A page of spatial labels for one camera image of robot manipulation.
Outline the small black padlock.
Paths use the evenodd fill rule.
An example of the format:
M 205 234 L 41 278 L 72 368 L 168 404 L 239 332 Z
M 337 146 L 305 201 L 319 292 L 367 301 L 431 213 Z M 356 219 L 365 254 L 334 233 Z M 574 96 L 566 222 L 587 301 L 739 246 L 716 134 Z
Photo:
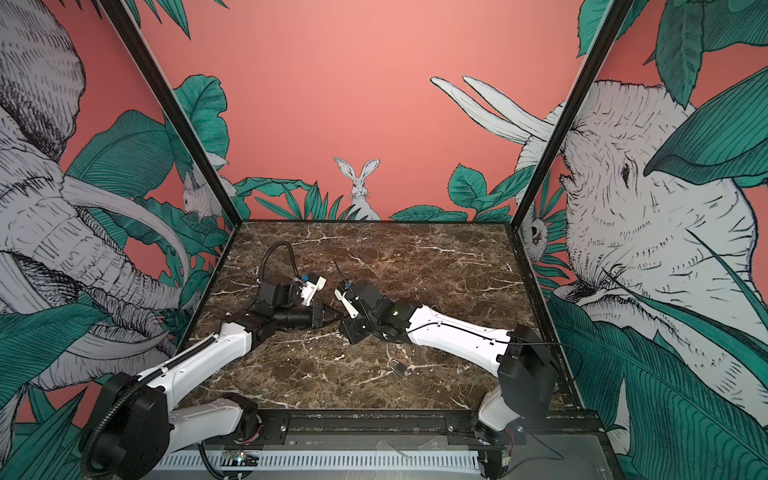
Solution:
M 411 366 L 398 359 L 391 359 L 389 367 L 393 374 L 400 378 L 406 378 L 411 373 Z

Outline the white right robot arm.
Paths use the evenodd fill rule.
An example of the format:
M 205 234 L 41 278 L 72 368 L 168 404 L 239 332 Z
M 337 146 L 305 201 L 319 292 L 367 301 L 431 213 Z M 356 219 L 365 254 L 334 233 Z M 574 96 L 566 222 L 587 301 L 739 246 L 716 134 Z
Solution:
M 523 324 L 512 330 L 471 324 L 415 300 L 393 301 L 368 281 L 341 283 L 334 294 L 347 311 L 339 330 L 350 343 L 374 336 L 430 347 L 493 375 L 498 386 L 477 411 L 480 424 L 491 431 L 547 416 L 560 373 L 549 344 L 535 330 Z

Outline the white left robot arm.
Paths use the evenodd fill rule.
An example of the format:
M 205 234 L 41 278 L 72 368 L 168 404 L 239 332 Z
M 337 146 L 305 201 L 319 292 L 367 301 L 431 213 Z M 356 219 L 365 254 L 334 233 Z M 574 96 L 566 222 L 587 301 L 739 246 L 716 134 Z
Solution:
M 314 298 L 325 284 L 315 273 L 295 280 L 271 276 L 261 281 L 252 303 L 217 332 L 155 367 L 106 381 L 81 434 L 82 475 L 140 479 L 166 455 L 189 445 L 225 436 L 247 445 L 261 438 L 258 406 L 241 394 L 197 407 L 178 405 L 276 332 L 320 329 L 337 319 L 338 311 Z

